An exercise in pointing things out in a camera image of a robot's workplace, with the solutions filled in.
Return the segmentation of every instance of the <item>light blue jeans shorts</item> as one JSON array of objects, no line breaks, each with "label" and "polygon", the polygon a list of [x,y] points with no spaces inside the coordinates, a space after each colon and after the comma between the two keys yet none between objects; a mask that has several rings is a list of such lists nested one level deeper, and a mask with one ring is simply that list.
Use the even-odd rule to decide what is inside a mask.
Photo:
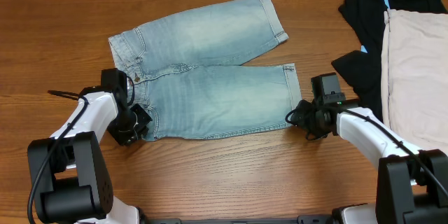
[{"label": "light blue jeans shorts", "polygon": [[236,0],[148,22],[109,43],[116,67],[134,81],[134,103],[153,119],[145,140],[154,141],[287,127],[301,100],[294,64],[240,66],[287,38],[271,0]]}]

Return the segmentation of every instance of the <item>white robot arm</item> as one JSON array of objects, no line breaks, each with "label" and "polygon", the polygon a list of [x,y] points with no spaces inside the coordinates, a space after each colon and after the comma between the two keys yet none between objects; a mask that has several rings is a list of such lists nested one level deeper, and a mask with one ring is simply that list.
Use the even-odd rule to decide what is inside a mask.
[{"label": "white robot arm", "polygon": [[[385,132],[400,141],[411,153],[419,155],[443,186],[448,185],[448,175],[445,172],[448,167],[447,156],[440,151],[421,152],[418,146],[406,142],[386,128],[368,108],[346,106],[344,102],[334,101],[334,97],[344,100],[344,95],[341,96],[338,90],[339,84],[336,88],[332,85],[329,87],[323,77],[330,77],[332,79],[330,82],[334,84],[335,76],[318,77],[320,78],[313,78],[314,95],[316,103],[320,102],[322,106],[312,117],[316,123],[311,127],[311,132],[338,134],[355,145],[371,161],[379,170],[376,204],[343,207],[333,211],[333,215],[299,216],[294,220],[189,220],[186,223],[448,223],[448,199],[432,181],[428,180],[428,174],[425,174],[409,157],[409,153],[398,147]],[[33,188],[36,187],[36,211],[44,223],[181,224],[184,222],[179,219],[148,220],[140,209],[128,206],[113,196],[111,180],[99,149],[99,142],[108,130],[120,145],[129,145],[147,133],[146,125],[151,121],[149,115],[138,105],[128,107],[130,104],[127,103],[126,91],[127,79],[123,72],[117,69],[103,71],[101,85],[86,88],[79,94],[79,97],[83,98],[78,100],[78,107],[61,129],[50,138],[35,140],[29,145],[29,167]],[[330,109],[332,105],[346,109],[343,111]],[[295,125],[297,125],[295,120],[301,119],[300,115],[293,113],[288,115],[292,115],[292,121],[289,121],[288,117],[287,121]],[[76,117],[79,117],[78,121],[72,124]],[[58,140],[63,141],[54,153],[49,153],[49,147]],[[51,156],[49,165],[44,165],[41,180],[40,182],[37,180],[36,183],[39,169],[47,155]],[[77,168],[78,177],[55,179],[55,173],[74,167]],[[411,184],[427,185],[428,194],[414,198]]]}]

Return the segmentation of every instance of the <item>wood grain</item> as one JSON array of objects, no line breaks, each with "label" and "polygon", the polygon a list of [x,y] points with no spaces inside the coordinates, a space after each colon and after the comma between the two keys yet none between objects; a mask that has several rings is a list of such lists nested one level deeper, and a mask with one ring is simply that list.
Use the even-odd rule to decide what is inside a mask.
[{"label": "wood grain", "polygon": [[[46,90],[98,84],[100,71],[113,67],[108,37],[223,1],[0,0],[0,223],[26,223],[27,146],[75,108]],[[312,99],[310,78],[360,47],[337,12],[343,0],[272,1],[290,39],[247,65],[294,62],[302,96]],[[107,134],[101,149],[115,194],[151,218],[295,217],[375,200],[377,173],[355,147],[333,136],[307,142],[297,128],[129,148]]]}]

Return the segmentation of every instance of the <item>pile of clothes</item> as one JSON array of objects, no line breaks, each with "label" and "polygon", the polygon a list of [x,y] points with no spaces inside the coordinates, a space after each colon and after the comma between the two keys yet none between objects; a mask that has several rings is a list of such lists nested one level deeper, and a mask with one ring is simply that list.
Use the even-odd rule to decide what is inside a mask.
[{"label": "pile of clothes", "polygon": [[404,139],[448,153],[448,15],[441,0],[345,0],[361,50],[332,62],[364,106]]}]

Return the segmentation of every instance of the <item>shorts leg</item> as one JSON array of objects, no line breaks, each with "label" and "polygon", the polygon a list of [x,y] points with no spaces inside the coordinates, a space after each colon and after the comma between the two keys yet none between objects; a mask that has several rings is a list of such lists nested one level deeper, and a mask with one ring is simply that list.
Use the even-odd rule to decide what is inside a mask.
[{"label": "shorts leg", "polygon": [[241,65],[288,38],[271,0],[235,0],[176,13],[109,38],[117,67]]},{"label": "shorts leg", "polygon": [[294,64],[199,66],[148,81],[154,130],[146,137],[219,139],[289,126],[301,100]]}]

